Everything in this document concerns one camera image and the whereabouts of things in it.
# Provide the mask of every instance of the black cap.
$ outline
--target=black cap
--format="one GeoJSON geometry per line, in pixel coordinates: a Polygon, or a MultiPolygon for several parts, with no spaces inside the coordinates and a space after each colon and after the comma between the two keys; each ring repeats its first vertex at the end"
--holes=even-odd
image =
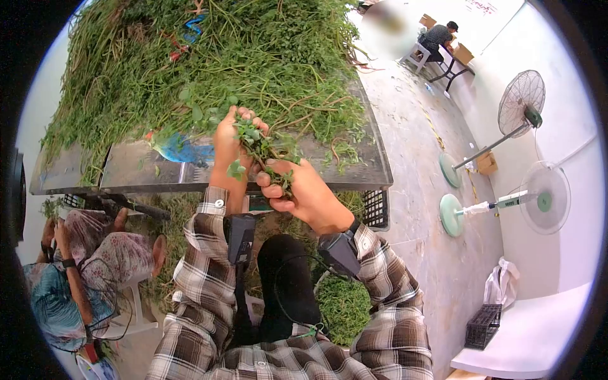
{"type": "Polygon", "coordinates": [[[458,24],[456,22],[450,21],[446,26],[458,32],[458,24]]]}

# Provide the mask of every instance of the shirt sleeve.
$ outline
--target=shirt sleeve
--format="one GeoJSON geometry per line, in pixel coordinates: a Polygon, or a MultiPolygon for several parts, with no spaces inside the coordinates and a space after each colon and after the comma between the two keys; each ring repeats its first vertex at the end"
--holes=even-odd
{"type": "Polygon", "coordinates": [[[361,271],[370,295],[371,320],[350,353],[378,378],[433,378],[423,316],[423,292],[386,240],[361,224],[354,236],[361,271]]]}
{"type": "Polygon", "coordinates": [[[175,311],[165,318],[147,379],[200,378],[229,342],[236,280],[223,229],[227,199],[227,190],[207,188],[184,226],[189,247],[173,273],[175,311]]]}

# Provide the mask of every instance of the white wall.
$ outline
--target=white wall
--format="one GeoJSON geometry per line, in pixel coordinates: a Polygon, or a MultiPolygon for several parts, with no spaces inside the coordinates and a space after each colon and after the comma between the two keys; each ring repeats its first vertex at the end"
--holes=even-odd
{"type": "MultiPolygon", "coordinates": [[[[16,146],[23,153],[23,166],[28,186],[40,152],[40,139],[44,137],[46,126],[50,123],[61,98],[61,76],[66,68],[67,42],[67,27],[65,27],[38,68],[19,121],[16,146]]],[[[40,208],[46,198],[46,196],[31,195],[29,192],[27,194],[24,241],[20,242],[16,249],[22,264],[36,261],[40,251],[40,237],[46,221],[40,213],[40,208]]],[[[84,379],[76,365],[74,354],[52,350],[72,379],[84,379]]]]}
{"type": "Polygon", "coordinates": [[[497,126],[498,105],[517,73],[537,70],[547,91],[543,124],[536,135],[537,151],[534,133],[493,149],[499,166],[490,176],[494,193],[504,195],[517,187],[539,158],[563,161],[572,190],[570,215],[554,235],[533,232],[517,208],[501,210],[505,258],[522,275],[518,299],[542,297],[592,281],[603,237],[603,160],[599,139],[593,140],[595,115],[561,38],[534,7],[525,4],[470,65],[476,76],[456,78],[450,94],[480,147],[502,137],[497,126]]]}
{"type": "Polygon", "coordinates": [[[524,0],[409,0],[418,13],[428,14],[438,24],[458,24],[457,39],[474,55],[492,41],[522,6],[524,0]]]}

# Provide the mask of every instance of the plastic bottle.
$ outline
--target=plastic bottle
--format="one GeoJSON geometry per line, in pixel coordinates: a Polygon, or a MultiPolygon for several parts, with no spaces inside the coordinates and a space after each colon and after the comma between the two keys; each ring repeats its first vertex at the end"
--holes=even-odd
{"type": "Polygon", "coordinates": [[[429,84],[425,83],[424,85],[426,86],[426,89],[429,90],[430,94],[435,96],[435,93],[433,92],[433,89],[429,86],[429,84]]]}

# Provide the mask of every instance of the cardboard box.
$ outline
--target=cardboard box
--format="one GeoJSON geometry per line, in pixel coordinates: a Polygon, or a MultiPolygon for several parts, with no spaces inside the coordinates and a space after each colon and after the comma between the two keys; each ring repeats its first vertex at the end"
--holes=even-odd
{"type": "Polygon", "coordinates": [[[422,15],[420,19],[420,23],[426,26],[426,29],[432,28],[437,22],[433,19],[433,17],[427,15],[426,13],[422,15]]]}
{"type": "Polygon", "coordinates": [[[489,376],[478,375],[465,370],[456,370],[446,380],[491,380],[489,376]]]}
{"type": "Polygon", "coordinates": [[[467,49],[465,45],[462,45],[461,43],[458,43],[458,46],[454,49],[452,55],[458,58],[458,60],[463,64],[469,64],[469,62],[475,58],[469,49],[467,49]]]}
{"type": "Polygon", "coordinates": [[[475,159],[477,162],[477,170],[480,174],[489,176],[493,172],[498,170],[498,165],[494,159],[494,153],[492,151],[483,153],[481,156],[475,159]]]}

